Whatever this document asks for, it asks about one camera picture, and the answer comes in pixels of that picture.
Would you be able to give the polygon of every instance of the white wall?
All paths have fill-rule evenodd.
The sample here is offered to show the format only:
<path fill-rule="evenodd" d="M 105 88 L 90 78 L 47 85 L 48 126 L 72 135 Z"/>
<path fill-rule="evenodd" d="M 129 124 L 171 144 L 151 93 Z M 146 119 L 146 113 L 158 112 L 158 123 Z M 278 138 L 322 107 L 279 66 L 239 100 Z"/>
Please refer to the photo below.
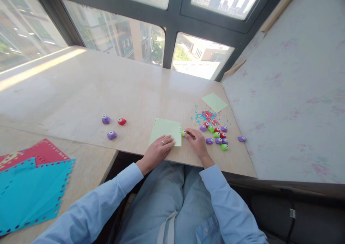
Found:
<path fill-rule="evenodd" d="M 259 179 L 345 184 L 345 0 L 292 0 L 222 83 Z"/>

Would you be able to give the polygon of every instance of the red paper sheet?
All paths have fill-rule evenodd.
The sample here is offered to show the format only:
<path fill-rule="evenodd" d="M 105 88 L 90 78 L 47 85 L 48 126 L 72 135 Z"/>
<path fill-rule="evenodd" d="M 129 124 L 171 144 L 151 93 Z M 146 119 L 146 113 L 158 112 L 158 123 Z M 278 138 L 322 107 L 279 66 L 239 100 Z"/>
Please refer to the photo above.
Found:
<path fill-rule="evenodd" d="M 0 171 L 6 170 L 32 157 L 35 157 L 37 166 L 70 159 L 48 139 L 43 139 L 31 148 L 0 156 Z"/>

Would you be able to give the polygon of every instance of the shirt cuff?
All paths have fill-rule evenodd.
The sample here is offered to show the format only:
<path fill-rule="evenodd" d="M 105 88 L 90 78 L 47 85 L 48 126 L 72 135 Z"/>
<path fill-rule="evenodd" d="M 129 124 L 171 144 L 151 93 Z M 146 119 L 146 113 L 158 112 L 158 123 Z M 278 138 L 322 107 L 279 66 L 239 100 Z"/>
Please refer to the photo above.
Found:
<path fill-rule="evenodd" d="M 217 164 L 199 172 L 199 175 L 208 191 L 227 184 L 227 181 Z"/>
<path fill-rule="evenodd" d="M 128 193 L 144 178 L 139 167 L 132 163 L 117 175 L 118 181 L 124 192 Z"/>

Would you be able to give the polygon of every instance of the left hand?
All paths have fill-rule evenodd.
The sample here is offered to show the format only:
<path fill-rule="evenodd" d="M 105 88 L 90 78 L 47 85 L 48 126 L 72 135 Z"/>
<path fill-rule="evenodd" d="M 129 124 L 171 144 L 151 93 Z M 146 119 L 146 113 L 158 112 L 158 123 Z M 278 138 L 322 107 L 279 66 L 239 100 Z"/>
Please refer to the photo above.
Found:
<path fill-rule="evenodd" d="M 144 157 L 136 163 L 144 176 L 157 167 L 168 156 L 171 148 L 175 145 L 173 140 L 174 138 L 172 138 L 171 135 L 163 135 L 149 146 Z"/>

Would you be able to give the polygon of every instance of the sunlight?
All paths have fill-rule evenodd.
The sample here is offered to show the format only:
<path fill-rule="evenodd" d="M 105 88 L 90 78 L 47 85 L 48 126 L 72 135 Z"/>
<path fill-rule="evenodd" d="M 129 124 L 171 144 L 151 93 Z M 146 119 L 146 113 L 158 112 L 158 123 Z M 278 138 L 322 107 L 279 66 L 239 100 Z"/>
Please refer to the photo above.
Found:
<path fill-rule="evenodd" d="M 19 73 L 17 75 L 14 75 L 8 79 L 5 79 L 3 81 L 0 81 L 0 92 L 3 91 L 4 89 L 7 89 L 15 84 L 17 84 L 18 82 L 21 82 L 23 80 L 26 80 L 40 72 L 43 72 L 59 63 L 62 63 L 68 59 L 71 59 L 83 52 L 86 52 L 86 49 L 76 49 L 70 53 L 64 54 L 60 57 L 57 57 L 55 59 L 52 59 L 46 63 L 40 64 L 34 68 L 31 68 L 29 70 L 26 70 L 22 73 Z"/>
<path fill-rule="evenodd" d="M 12 70 L 14 70 L 14 69 L 17 69 L 17 68 L 19 68 L 19 67 L 22 67 L 22 66 L 24 66 L 24 65 L 27 65 L 27 64 L 29 64 L 29 63 L 33 63 L 34 61 L 41 60 L 41 59 L 43 59 L 43 58 L 45 58 L 45 57 L 51 56 L 51 55 L 53 55 L 53 54 L 57 54 L 57 53 L 59 53 L 59 52 L 65 51 L 65 50 L 70 49 L 70 48 L 71 48 L 70 46 L 69 46 L 69 47 L 66 47 L 66 48 L 64 48 L 64 49 L 58 50 L 58 51 L 53 52 L 53 53 L 51 53 L 51 54 L 42 56 L 42 57 L 40 57 L 40 58 L 34 59 L 34 60 L 29 61 L 29 62 L 27 62 L 27 63 L 23 63 L 23 64 L 21 64 L 21 65 L 18 65 L 18 66 L 16 66 L 16 67 L 11 68 L 11 69 L 8 69 L 8 70 L 5 70 L 5 71 L 3 71 L 3 72 L 0 72 L 0 74 L 6 73 L 6 72 L 10 72 L 10 71 L 12 71 Z M 20 53 L 19 51 L 12 50 L 11 47 L 10 47 L 10 50 L 13 51 L 13 52 L 18 52 L 18 53 Z"/>

